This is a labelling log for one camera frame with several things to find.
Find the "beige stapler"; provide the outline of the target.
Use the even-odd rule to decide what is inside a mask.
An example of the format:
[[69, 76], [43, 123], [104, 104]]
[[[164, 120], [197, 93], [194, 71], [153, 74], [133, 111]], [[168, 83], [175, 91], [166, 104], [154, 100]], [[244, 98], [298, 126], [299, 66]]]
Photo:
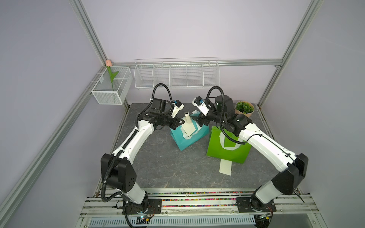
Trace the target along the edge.
[[191, 124], [192, 122], [191, 122], [191, 118], [190, 118], [189, 113], [186, 112], [184, 115], [185, 115], [185, 123], [186, 124]]

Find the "teal shopping bag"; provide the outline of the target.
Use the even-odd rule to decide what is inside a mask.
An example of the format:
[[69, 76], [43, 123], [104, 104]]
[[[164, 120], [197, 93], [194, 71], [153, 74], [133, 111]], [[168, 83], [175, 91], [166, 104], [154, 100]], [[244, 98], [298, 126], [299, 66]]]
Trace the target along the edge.
[[171, 129], [171, 136], [177, 144], [180, 151], [183, 151], [190, 145], [194, 144], [209, 133], [209, 127], [207, 125], [200, 126], [197, 124], [195, 117], [198, 117], [200, 112], [193, 111], [190, 117], [190, 123], [188, 126], [191, 128], [188, 132], [183, 125], [177, 127], [175, 130]]

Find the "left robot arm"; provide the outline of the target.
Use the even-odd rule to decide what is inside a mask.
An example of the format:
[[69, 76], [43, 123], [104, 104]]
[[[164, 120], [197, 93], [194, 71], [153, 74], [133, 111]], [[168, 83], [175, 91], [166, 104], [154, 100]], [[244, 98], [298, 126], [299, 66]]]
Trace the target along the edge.
[[130, 202], [143, 205], [147, 193], [136, 183], [134, 160], [148, 137], [158, 126], [175, 130], [184, 123], [177, 117], [184, 108], [181, 101], [151, 99], [150, 104], [136, 118], [135, 127], [123, 143], [111, 154], [101, 158], [102, 187], [101, 199], [109, 202], [114, 197], [125, 196]]

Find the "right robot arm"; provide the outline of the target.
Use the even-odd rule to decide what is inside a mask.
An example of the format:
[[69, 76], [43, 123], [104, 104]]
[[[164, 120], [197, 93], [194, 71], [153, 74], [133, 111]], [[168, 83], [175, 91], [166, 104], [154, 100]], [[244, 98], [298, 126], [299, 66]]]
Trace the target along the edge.
[[252, 194], [250, 207], [253, 210], [262, 211], [280, 195], [292, 195], [306, 177], [308, 157], [284, 148], [261, 131], [247, 116], [237, 114], [232, 99], [227, 95], [217, 96], [215, 102], [196, 97], [192, 104], [201, 112], [197, 117], [199, 125], [217, 123], [228, 140], [239, 145], [250, 144], [278, 170], [272, 180]]

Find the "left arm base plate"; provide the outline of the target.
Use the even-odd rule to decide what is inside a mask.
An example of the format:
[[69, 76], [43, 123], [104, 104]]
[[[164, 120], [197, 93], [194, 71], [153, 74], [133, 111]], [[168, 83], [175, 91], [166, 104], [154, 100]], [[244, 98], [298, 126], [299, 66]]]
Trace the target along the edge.
[[126, 204], [127, 215], [137, 214], [160, 214], [162, 210], [162, 199], [151, 198], [144, 200], [141, 204], [129, 202]]

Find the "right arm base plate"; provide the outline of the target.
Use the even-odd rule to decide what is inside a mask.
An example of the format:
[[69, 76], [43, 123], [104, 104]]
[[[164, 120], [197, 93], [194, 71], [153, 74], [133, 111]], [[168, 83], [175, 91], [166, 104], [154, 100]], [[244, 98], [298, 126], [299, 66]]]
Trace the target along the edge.
[[256, 198], [237, 197], [235, 205], [237, 206], [239, 213], [246, 213], [246, 212], [274, 213], [277, 211], [273, 200], [271, 200], [267, 204], [264, 204]]

